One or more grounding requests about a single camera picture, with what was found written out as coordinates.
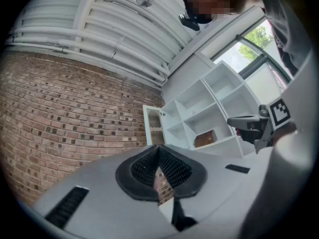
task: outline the cabinet door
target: cabinet door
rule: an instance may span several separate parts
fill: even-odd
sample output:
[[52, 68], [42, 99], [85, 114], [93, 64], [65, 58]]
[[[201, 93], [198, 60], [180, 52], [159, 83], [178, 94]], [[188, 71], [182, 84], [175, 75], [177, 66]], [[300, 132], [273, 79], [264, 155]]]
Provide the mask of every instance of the cabinet door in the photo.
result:
[[166, 144], [161, 108], [143, 105], [145, 133], [148, 145]]

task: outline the black cap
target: black cap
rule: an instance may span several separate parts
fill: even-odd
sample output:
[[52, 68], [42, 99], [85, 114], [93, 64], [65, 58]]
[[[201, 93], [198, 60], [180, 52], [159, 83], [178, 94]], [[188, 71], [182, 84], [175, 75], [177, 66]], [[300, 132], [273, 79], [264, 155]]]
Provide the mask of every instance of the black cap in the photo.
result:
[[191, 7], [189, 7], [186, 0], [183, 0], [183, 2], [185, 4], [185, 9], [186, 9], [187, 15], [191, 19], [191, 21], [193, 21], [197, 24], [208, 24], [213, 20], [213, 17], [211, 19], [207, 19], [204, 14], [197, 14], [197, 13], [194, 14], [193, 9]]

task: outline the white pipe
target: white pipe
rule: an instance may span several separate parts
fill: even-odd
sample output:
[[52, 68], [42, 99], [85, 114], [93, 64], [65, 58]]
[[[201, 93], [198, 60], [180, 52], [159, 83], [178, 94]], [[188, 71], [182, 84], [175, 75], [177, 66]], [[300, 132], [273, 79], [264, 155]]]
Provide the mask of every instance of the white pipe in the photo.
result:
[[116, 55], [114, 55], [112, 57], [112, 54], [110, 52], [103, 52], [103, 50], [99, 49], [99, 48], [95, 48], [92, 47], [91, 45], [88, 44], [84, 44], [84, 43], [80, 43], [80, 42], [76, 42], [76, 41], [70, 41], [70, 40], [65, 40], [65, 39], [52, 39], [52, 38], [48, 38], [48, 37], [17, 37], [17, 38], [10, 38], [9, 41], [11, 42], [40, 42], [40, 43], [52, 43], [52, 44], [59, 44], [62, 46], [68, 46], [68, 47], [76, 47], [76, 48], [80, 48], [83, 50], [87, 50], [90, 52], [94, 52], [97, 54], [100, 54], [102, 56], [106, 56], [110, 59], [114, 59], [118, 62], [124, 63], [127, 66], [130, 67], [134, 67], [135, 69], [148, 74], [150, 76], [152, 76], [153, 78], [159, 80], [159, 81], [165, 81], [164, 77], [161, 77], [160, 75], [152, 72], [151, 70], [148, 70], [128, 59], [123, 60], [122, 58], [118, 58]]
[[131, 8], [135, 11], [137, 11], [140, 15], [149, 18], [152, 22], [155, 22], [158, 26], [160, 26], [162, 29], [165, 30], [166, 33], [168, 33], [173, 39], [175, 39], [181, 47], [185, 47], [187, 45], [187, 42], [191, 40], [191, 38], [188, 39], [181, 39], [164, 21], [163, 19], [157, 14], [153, 15], [148, 10], [145, 10], [135, 3], [133, 3], [131, 0], [112, 0], [116, 1], [119, 4], [122, 4], [128, 8]]
[[167, 65], [165, 62], [163, 62], [162, 65], [163, 65], [163, 68], [164, 68], [165, 70], [167, 70], [168, 73], [169, 73], [168, 65]]
[[174, 28], [176, 33], [179, 33], [179, 36], [183, 35], [185, 40], [186, 38], [188, 40], [190, 40], [191, 36], [188, 34], [187, 31], [185, 31], [183, 29], [183, 26], [178, 22], [178, 15], [180, 13], [182, 13], [184, 10], [180, 10], [179, 12], [177, 11], [173, 11], [173, 9], [171, 9], [170, 6], [174, 6], [173, 4], [167, 5], [167, 3], [170, 3], [169, 0], [155, 0], [153, 6], [151, 6], [150, 8], [145, 8], [145, 10], [150, 11], [150, 12], [154, 12], [157, 14], [164, 14], [165, 17], [163, 18], [163, 22], [166, 21], [167, 25], [170, 25], [170, 28], [172, 29], [172, 27]]
[[158, 86], [161, 85], [161, 83], [158, 83], [142, 74], [139, 74], [137, 72], [134, 72], [134, 71], [131, 71], [130, 69], [127, 69], [123, 66], [119, 66], [119, 65], [116, 65], [116, 64], [112, 64], [106, 60], [102, 60], [102, 59], [99, 59], [99, 58], [96, 58], [94, 56], [90, 56], [90, 55], [87, 55], [87, 54], [83, 54], [83, 53], [80, 53], [80, 52], [77, 52], [77, 51], [73, 51], [73, 50], [69, 50], [69, 49], [65, 49], [65, 48], [60, 48], [60, 47], [54, 47], [54, 46], [48, 46], [48, 45], [41, 45], [41, 44], [32, 44], [32, 43], [19, 43], [19, 42], [11, 42], [11, 43], [6, 43], [6, 45], [12, 45], [12, 46], [25, 46], [25, 47], [34, 47], [34, 48], [41, 48], [41, 49], [50, 49], [50, 50], [56, 50], [56, 51], [61, 51], [61, 52], [65, 52], [65, 53], [69, 53], [69, 54], [74, 54], [74, 55], [78, 55], [78, 56], [81, 56], [81, 57], [86, 57], [86, 58], [90, 58], [90, 59], [93, 59], [93, 60], [96, 60], [98, 62], [101, 62], [103, 64], [106, 64], [106, 65], [110, 65], [110, 66], [113, 66], [113, 67], [117, 67], [125, 72], [128, 72], [128, 73], [131, 73], [133, 75], [136, 75], [142, 79], [145, 79], [149, 82], [152, 82]]
[[163, 73], [161, 73], [161, 72], [159, 72], [159, 75], [161, 75], [161, 76], [163, 76], [165, 78], [165, 81], [161, 84], [161, 87], [162, 87], [168, 81], [168, 77], [166, 75], [164, 75]]
[[33, 7], [40, 7], [40, 6], [56, 6], [56, 5], [76, 6], [76, 7], [79, 6], [78, 3], [67, 2], [67, 1], [52, 1], [52, 2], [38, 2], [38, 3], [33, 2], [33, 3], [27, 4], [24, 9], [29, 9], [29, 8], [33, 8]]
[[25, 19], [34, 19], [34, 18], [57, 18], [57, 19], [69, 19], [69, 20], [74, 20], [74, 16], [68, 16], [68, 15], [58, 15], [58, 14], [47, 14], [47, 13], [28, 13], [26, 15], [22, 16], [23, 20]]
[[[101, 36], [97, 36], [95, 34], [91, 34], [91, 33], [87, 33], [81, 30], [76, 30], [76, 29], [67, 29], [67, 28], [62, 28], [62, 27], [51, 27], [51, 26], [31, 26], [31, 27], [21, 27], [18, 29], [14, 30], [15, 33], [18, 32], [37, 32], [37, 33], [51, 33], [51, 34], [63, 34], [63, 35], [71, 35], [71, 36], [79, 36], [82, 38], [88, 38], [90, 40], [99, 42], [99, 43], [103, 43], [106, 45], [109, 45], [111, 47], [115, 47], [115, 45], [117, 44], [115, 41], [109, 40], [105, 37], [101, 37]], [[152, 66], [153, 68], [161, 71], [162, 73], [169, 75], [169, 73], [167, 72], [167, 70], [165, 70], [163, 67], [161, 67], [160, 65], [154, 63], [152, 60], [146, 58], [145, 56], [141, 55], [140, 53], [129, 49], [127, 47], [125, 47], [122, 44], [119, 44], [117, 46], [117, 49], [120, 51], [123, 51], [124, 53], [127, 53], [133, 57], [136, 57], [138, 59], [140, 59], [141, 61], [143, 61], [144, 63]]]
[[[95, 0], [81, 0], [75, 13], [74, 21], [73, 21], [73, 29], [84, 30], [85, 22], [90, 13], [91, 6]], [[81, 42], [82, 38], [76, 36], [75, 41]]]
[[149, 50], [150, 52], [154, 53], [156, 56], [158, 56], [161, 60], [170, 62], [172, 59], [169, 57], [169, 55], [163, 54], [162, 51], [159, 50], [157, 45], [155, 47], [150, 46], [151, 44], [149, 42], [142, 42], [138, 37], [136, 37], [133, 33], [123, 30], [122, 28], [114, 28], [109, 22], [102, 21], [100, 18], [97, 19], [96, 17], [89, 16], [86, 20], [86, 23], [96, 25], [99, 27], [102, 27], [104, 29], [110, 30], [112, 32], [115, 32], [117, 34], [120, 34], [122, 36], [125, 35], [125, 38], [131, 39], [132, 41], [138, 43], [143, 48]]
[[125, 10], [119, 11], [116, 10], [117, 7], [111, 7], [112, 3], [106, 7], [105, 4], [95, 2], [92, 6], [92, 9], [98, 10], [112, 16], [115, 16], [121, 20], [128, 21], [130, 24], [138, 27], [140, 30], [148, 33], [153, 36], [158, 42], [161, 42], [167, 49], [170, 49], [175, 55], [181, 51], [181, 46], [175, 42], [172, 38], [170, 38], [166, 33], [164, 33], [160, 28], [156, 25], [152, 24], [150, 21], [140, 17], [139, 19], [132, 18], [132, 13], [129, 13]]

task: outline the white wall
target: white wall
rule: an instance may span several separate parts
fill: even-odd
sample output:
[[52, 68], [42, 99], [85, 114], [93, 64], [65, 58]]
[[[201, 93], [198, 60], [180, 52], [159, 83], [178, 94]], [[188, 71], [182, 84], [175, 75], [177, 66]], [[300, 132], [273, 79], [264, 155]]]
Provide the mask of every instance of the white wall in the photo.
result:
[[263, 64], [249, 76], [246, 83], [255, 93], [261, 104], [268, 104], [281, 95], [281, 89], [267, 64]]
[[208, 58], [216, 55], [223, 47], [236, 38], [237, 34], [243, 33], [247, 28], [256, 23], [264, 16], [259, 7], [253, 7], [247, 12], [234, 19], [226, 27], [212, 36], [199, 51]]
[[166, 84], [162, 86], [164, 101], [168, 104], [178, 94], [195, 83], [200, 77], [211, 69], [196, 54], [191, 55], [177, 71], [175, 71], [168, 79]]

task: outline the black pad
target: black pad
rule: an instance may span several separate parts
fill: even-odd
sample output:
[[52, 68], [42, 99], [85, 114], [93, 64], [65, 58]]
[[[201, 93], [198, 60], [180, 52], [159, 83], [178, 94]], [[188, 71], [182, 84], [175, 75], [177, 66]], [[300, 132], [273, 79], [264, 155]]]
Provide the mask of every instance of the black pad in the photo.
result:
[[158, 202], [159, 196], [154, 189], [158, 167], [173, 188], [176, 199], [196, 195], [207, 178], [206, 169], [197, 161], [167, 146], [153, 145], [119, 165], [116, 179], [123, 191], [132, 198]]
[[226, 165], [225, 168], [229, 169], [229, 170], [233, 170], [233, 171], [239, 172], [239, 173], [248, 173], [249, 170], [250, 170], [250, 168], [239, 166], [239, 165], [232, 165], [232, 164]]
[[74, 187], [53, 210], [51, 210], [45, 219], [56, 227], [63, 229], [88, 193], [88, 189], [79, 186]]

